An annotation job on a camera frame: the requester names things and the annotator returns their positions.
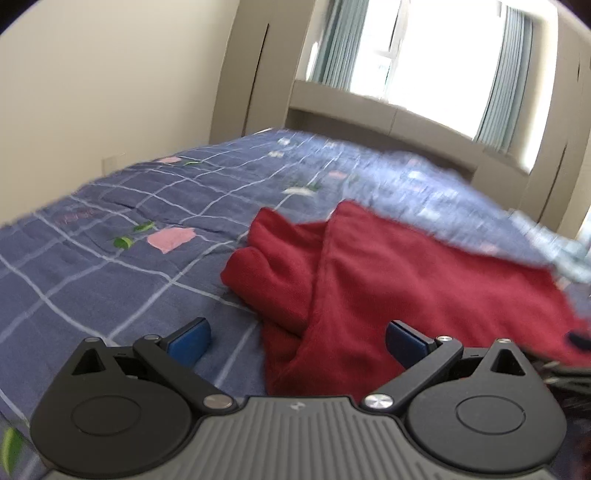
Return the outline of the red long-sleeve sweater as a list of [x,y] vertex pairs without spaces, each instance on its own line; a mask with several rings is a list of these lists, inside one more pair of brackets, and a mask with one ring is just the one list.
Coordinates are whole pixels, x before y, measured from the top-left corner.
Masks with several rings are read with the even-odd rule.
[[582,331],[545,268],[469,253],[345,201],[324,222],[257,213],[221,281],[262,321],[266,391],[356,399],[401,372],[386,347],[400,320],[468,347],[508,338],[588,366],[567,336]]

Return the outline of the blue plaid floral quilt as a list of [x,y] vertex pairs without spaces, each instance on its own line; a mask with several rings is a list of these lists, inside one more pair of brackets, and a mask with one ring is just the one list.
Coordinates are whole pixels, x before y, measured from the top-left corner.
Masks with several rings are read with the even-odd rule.
[[303,132],[267,130],[93,180],[1,230],[2,477],[44,475],[29,421],[88,336],[128,345],[203,317],[212,342],[197,372],[228,393],[262,394],[259,321],[221,270],[259,209],[311,222],[345,199],[467,250],[544,263],[458,174]]

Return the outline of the light blue folded cloth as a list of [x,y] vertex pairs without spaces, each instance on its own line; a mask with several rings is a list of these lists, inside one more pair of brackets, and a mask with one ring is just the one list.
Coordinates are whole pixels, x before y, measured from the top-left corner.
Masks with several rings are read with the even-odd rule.
[[519,210],[510,210],[509,219],[559,274],[571,282],[590,283],[590,245],[563,237]]

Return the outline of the grey wardrobe right of window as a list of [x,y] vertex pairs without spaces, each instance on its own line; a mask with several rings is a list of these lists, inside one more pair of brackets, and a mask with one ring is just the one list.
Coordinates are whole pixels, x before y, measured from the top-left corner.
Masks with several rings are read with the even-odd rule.
[[557,231],[575,190],[590,133],[590,30],[563,4],[554,5],[557,53],[552,96],[520,209]]

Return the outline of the grey wardrobe of window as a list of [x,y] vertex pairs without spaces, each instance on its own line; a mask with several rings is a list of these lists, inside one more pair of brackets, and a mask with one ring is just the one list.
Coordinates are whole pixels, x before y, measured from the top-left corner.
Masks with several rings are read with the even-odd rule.
[[242,0],[221,68],[211,143],[283,127],[313,1]]
[[554,5],[557,53],[552,96],[520,209],[557,231],[575,190],[590,133],[590,30],[563,4]]

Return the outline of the right teal curtain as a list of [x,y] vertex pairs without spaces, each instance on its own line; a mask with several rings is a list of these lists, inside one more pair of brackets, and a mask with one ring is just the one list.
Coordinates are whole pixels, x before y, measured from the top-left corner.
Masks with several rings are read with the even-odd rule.
[[497,70],[475,140],[507,154],[513,141],[528,79],[534,22],[524,12],[502,5],[504,30]]

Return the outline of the teal curtain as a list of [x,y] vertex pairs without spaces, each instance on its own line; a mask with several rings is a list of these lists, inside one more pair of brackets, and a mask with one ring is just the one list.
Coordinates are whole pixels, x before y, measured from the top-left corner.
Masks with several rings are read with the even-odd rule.
[[524,12],[502,5],[504,30],[497,70],[475,140],[507,154],[513,141],[528,79],[534,22]]
[[368,7],[368,0],[332,2],[311,80],[349,90]]

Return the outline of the grey wardrobe left of window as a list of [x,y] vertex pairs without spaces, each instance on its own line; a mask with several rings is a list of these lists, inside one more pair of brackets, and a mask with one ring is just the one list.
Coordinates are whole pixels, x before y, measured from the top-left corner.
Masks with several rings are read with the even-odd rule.
[[313,1],[242,0],[221,68],[211,143],[283,127]]

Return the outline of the left teal curtain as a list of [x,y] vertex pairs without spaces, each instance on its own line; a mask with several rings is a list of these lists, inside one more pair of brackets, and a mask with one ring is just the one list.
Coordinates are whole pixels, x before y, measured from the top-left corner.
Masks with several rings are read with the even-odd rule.
[[332,2],[311,80],[349,90],[368,7],[368,0]]

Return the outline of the white wall socket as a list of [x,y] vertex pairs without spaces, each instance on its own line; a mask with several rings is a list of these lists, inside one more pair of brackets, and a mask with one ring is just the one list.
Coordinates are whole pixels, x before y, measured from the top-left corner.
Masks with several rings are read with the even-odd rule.
[[111,155],[101,159],[101,172],[103,176],[110,175],[114,172],[122,170],[126,163],[126,154],[120,153]]

